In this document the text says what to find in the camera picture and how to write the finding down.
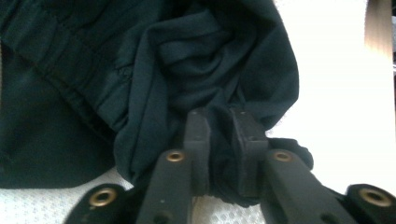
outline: garment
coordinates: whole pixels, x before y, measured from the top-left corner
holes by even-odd
[[[212,192],[242,202],[228,108],[268,130],[298,98],[271,0],[6,0],[0,36],[2,188],[72,187],[113,164],[138,184],[203,106]]]

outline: white textured surface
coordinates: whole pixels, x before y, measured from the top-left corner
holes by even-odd
[[[393,87],[371,69],[364,48],[366,0],[275,0],[300,69],[299,101],[270,136],[298,139],[315,158],[314,174],[344,193],[369,183],[396,195]],[[62,223],[71,206],[100,183],[122,182],[115,170],[75,189],[0,189],[0,223]],[[243,209],[211,197],[195,202],[195,223],[263,223],[258,206]]]

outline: dark cloth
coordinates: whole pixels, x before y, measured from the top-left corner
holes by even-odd
[[[268,130],[298,97],[271,0],[4,0],[0,36],[2,188],[71,187],[114,161],[138,184],[204,106],[212,192],[239,202],[228,108]]]

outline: metal ring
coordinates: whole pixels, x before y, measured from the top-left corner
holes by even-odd
[[[184,160],[184,153],[179,151],[170,152],[166,159],[169,161],[182,161]]]
[[[99,189],[90,198],[90,205],[101,207],[112,203],[117,198],[117,192],[111,188]]]
[[[287,152],[276,152],[274,158],[277,161],[291,161],[292,156]]]
[[[359,195],[367,203],[371,203],[376,206],[389,207],[392,205],[392,201],[387,195],[375,189],[361,189],[359,190]]]

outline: white mat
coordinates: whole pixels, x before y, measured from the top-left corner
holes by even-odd
[[[396,195],[396,146],[391,65],[364,47],[366,0],[276,0],[300,69],[300,99],[270,136],[308,147],[313,173],[344,193],[368,183]],[[74,189],[0,189],[0,223],[62,223],[87,189],[101,183],[129,188],[112,170]],[[204,197],[195,223],[264,223],[258,206],[243,209]]]

